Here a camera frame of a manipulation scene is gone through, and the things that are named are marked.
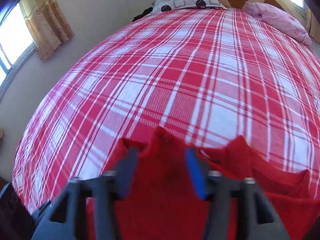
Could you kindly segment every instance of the red cloth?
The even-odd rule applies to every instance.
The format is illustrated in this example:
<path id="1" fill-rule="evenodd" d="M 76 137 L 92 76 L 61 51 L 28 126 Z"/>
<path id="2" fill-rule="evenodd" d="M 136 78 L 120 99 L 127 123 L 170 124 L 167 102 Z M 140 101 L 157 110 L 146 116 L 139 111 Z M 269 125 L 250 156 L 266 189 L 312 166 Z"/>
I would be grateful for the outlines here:
<path id="1" fill-rule="evenodd" d="M 157 128 L 150 145 L 119 140 L 106 170 L 122 159 L 130 146 L 141 152 L 132 188 L 124 201 L 116 202 L 123 239 L 201 239 L 208 202 L 197 199 L 185 164 L 186 145 L 162 128 Z M 309 198 L 309 171 L 283 172 L 263 160 L 242 136 L 223 149 L 204 152 L 212 169 L 234 179 L 254 177 L 276 208 L 292 240 L 300 240 L 314 224 L 320 201 Z M 93 229 L 92 205 L 89 226 Z M 236 202 L 232 202 L 228 239 L 236 228 Z"/>

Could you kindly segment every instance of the pink bedding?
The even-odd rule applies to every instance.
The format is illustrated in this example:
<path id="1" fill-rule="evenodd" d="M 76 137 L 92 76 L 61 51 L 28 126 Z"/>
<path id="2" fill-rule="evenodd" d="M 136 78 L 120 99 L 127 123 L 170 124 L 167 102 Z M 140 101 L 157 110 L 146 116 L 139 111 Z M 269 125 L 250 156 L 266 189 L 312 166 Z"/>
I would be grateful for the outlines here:
<path id="1" fill-rule="evenodd" d="M 243 135 L 283 171 L 310 170 L 319 197 L 320 62 L 243 10 L 146 16 L 108 37 L 40 103 L 17 148 L 13 185 L 31 212 L 74 176 L 99 176 L 120 138 L 164 127 L 187 144 Z"/>
<path id="2" fill-rule="evenodd" d="M 311 48 L 311 39 L 302 24 L 287 12 L 268 3 L 246 2 L 244 11 Z"/>

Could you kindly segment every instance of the wall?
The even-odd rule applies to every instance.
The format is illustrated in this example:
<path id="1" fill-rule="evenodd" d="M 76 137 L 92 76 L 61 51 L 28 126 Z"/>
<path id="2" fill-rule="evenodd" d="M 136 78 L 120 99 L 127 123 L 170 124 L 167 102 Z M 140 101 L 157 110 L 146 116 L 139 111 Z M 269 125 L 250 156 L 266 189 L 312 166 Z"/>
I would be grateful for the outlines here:
<path id="1" fill-rule="evenodd" d="M 34 53 L 0 102 L 0 176 L 11 180 L 14 154 L 32 114 L 48 91 L 78 59 L 101 40 L 129 24 L 154 0 L 57 0 L 75 37 L 42 63 Z"/>

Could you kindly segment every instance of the beige curtain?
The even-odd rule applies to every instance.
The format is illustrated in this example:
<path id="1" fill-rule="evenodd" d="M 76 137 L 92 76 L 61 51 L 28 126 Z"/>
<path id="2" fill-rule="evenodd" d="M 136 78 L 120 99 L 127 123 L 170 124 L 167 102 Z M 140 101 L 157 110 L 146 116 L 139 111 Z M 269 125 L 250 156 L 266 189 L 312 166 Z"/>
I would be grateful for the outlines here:
<path id="1" fill-rule="evenodd" d="M 314 40 L 320 43 L 320 24 L 318 23 L 314 14 L 311 15 L 311 23 L 310 23 L 310 36 L 314 38 Z"/>
<path id="2" fill-rule="evenodd" d="M 42 61 L 75 36 L 56 0 L 21 0 L 19 5 Z"/>

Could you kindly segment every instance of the window frame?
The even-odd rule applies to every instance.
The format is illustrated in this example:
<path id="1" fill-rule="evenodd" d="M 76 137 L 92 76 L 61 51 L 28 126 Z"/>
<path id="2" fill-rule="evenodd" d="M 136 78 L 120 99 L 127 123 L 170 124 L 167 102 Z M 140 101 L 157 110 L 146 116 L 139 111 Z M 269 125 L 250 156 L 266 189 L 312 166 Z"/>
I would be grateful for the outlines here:
<path id="1" fill-rule="evenodd" d="M 296 5 L 294 2 L 292 2 L 295 7 L 297 8 L 298 12 L 304 17 L 307 18 L 307 4 L 306 2 L 303 0 L 303 8 L 301 8 L 299 5 Z"/>
<path id="2" fill-rule="evenodd" d="M 10 83 L 12 82 L 13 78 L 15 77 L 15 75 L 18 73 L 18 71 L 20 70 L 20 68 L 22 67 L 22 65 L 25 63 L 25 61 L 33 54 L 33 52 L 35 51 L 35 45 L 34 43 L 31 43 L 29 45 L 29 47 L 27 47 L 24 52 L 18 57 L 18 59 L 16 60 L 16 62 L 14 64 L 12 64 L 10 62 L 10 60 L 8 59 L 7 55 L 5 54 L 4 50 L 2 49 L 2 46 L 0 44 L 0 49 L 2 50 L 6 60 L 8 61 L 8 63 L 10 64 L 11 68 L 7 69 L 4 62 L 2 61 L 2 59 L 0 58 L 0 67 L 4 70 L 4 72 L 6 73 L 6 77 L 4 78 L 2 84 L 0 84 L 0 102 L 5 94 L 5 92 L 7 91 Z"/>

